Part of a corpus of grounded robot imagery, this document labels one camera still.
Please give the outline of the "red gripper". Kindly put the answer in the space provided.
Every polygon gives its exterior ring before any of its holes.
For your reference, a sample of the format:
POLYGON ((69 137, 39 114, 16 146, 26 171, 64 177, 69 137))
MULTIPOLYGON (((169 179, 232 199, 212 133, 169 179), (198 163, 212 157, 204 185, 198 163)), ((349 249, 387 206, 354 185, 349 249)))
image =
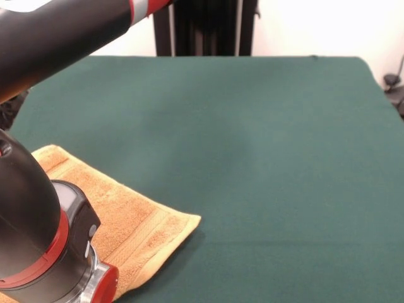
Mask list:
POLYGON ((93 295, 93 303, 111 303, 117 291, 119 270, 110 264, 101 264, 102 276, 93 295))

